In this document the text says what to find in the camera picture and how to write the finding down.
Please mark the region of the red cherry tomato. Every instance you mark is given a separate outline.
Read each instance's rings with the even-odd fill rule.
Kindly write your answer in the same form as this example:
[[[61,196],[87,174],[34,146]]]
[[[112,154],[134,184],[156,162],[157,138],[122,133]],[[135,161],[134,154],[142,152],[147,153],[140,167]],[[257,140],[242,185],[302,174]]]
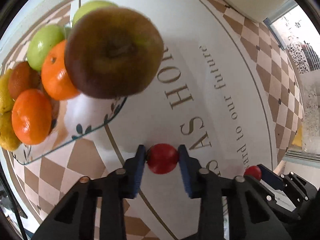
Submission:
[[[246,168],[244,175],[245,176],[252,176],[253,178],[255,178],[258,181],[261,181],[261,178],[262,178],[261,169],[256,165]]]
[[[146,153],[146,163],[154,174],[167,174],[173,171],[180,155],[169,144],[155,144]]]

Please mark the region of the yellow lemon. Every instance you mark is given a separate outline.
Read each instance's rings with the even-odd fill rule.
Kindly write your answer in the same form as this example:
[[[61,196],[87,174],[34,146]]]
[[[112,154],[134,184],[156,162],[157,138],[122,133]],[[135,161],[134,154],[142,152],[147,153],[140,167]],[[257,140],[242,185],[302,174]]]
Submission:
[[[0,133],[0,143],[3,149],[7,151],[15,151],[18,149],[21,141],[13,130],[11,112],[1,114]]]
[[[8,90],[9,78],[12,74],[12,69],[8,69],[0,79],[0,113],[4,114],[12,110],[14,100],[10,96]]]

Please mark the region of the brown red apple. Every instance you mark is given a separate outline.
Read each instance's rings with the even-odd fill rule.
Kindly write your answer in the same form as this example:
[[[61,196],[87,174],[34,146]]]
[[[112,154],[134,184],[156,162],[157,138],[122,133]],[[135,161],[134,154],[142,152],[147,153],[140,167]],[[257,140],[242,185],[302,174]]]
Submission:
[[[82,16],[67,38],[65,67],[87,96],[114,99],[141,93],[158,72],[164,41],[137,11],[104,7]]]

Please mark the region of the green apple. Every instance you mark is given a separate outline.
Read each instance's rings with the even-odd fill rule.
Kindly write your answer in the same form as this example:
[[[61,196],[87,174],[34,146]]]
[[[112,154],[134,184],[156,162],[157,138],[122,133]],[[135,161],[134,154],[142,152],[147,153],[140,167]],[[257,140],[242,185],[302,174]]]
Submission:
[[[65,39],[63,27],[57,24],[49,24],[41,27],[31,39],[27,50],[29,66],[40,72],[44,60],[50,50]]]
[[[82,6],[75,12],[73,20],[72,20],[72,27],[75,26],[75,24],[82,18],[82,16],[85,16],[89,12],[97,9],[101,9],[104,7],[117,7],[118,5],[113,2],[109,2],[106,0],[92,0],[89,1]]]

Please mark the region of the checkered counter mat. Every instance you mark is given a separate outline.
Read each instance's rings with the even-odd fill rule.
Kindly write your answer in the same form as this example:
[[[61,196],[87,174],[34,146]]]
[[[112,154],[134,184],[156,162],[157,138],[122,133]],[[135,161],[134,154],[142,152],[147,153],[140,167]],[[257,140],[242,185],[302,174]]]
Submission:
[[[26,0],[1,39],[1,71],[32,31],[66,25],[90,0]],[[107,0],[141,12],[164,40],[164,59],[144,92],[126,99],[108,124],[28,164],[1,151],[9,185],[35,232],[81,177],[119,168],[140,144],[184,144],[202,166],[227,178],[251,165],[276,168],[303,110],[286,54],[248,52],[247,38],[229,24],[217,0]]]

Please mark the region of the oval floral ceramic plate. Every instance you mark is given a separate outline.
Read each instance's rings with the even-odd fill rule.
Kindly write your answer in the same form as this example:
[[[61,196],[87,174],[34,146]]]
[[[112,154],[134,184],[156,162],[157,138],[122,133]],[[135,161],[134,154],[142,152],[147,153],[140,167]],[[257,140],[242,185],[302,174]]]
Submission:
[[[13,70],[19,62],[27,61],[27,50],[31,39],[43,26],[45,25],[41,25],[32,31],[27,39],[11,52],[2,75],[8,69]],[[43,142],[37,145],[27,145],[21,142],[18,149],[10,151],[21,164],[31,163],[88,133],[102,128],[116,117],[126,101],[124,97],[101,100],[82,93],[72,99],[57,101],[44,90],[42,80],[37,89],[42,91],[50,101],[52,123],[50,132]]]

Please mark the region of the bright orange front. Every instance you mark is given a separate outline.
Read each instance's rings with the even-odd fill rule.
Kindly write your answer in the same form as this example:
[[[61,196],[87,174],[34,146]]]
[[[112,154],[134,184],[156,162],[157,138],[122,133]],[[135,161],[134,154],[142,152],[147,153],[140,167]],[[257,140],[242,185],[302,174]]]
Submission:
[[[16,99],[11,113],[13,130],[27,145],[43,142],[50,132],[52,107],[39,89],[23,91]]]

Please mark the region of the bright orange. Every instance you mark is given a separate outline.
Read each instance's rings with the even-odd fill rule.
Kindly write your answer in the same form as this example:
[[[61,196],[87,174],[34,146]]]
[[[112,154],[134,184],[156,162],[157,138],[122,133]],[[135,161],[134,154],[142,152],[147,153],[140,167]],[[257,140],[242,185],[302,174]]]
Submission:
[[[65,68],[66,43],[67,40],[63,40],[49,51],[41,69],[44,90],[57,101],[72,99],[80,94]]]
[[[16,99],[11,113],[13,130],[27,145],[43,142],[50,132],[52,107],[39,89],[23,91]]]

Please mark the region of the bright orange right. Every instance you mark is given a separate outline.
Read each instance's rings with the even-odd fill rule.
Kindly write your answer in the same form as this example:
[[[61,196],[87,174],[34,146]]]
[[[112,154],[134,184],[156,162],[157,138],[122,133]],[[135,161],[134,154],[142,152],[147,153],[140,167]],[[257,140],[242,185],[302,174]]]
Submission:
[[[63,40],[49,51],[41,69],[44,90],[57,101],[72,99],[80,94],[65,68],[66,43],[67,40]]]

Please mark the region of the dark red orange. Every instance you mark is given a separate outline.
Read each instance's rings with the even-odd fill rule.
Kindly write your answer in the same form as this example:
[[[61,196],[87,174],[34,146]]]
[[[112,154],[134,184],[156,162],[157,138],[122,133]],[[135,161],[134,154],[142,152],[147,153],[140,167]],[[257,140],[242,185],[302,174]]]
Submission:
[[[38,88],[41,82],[39,73],[27,61],[19,62],[12,70],[8,82],[10,96],[16,100],[25,90]]]

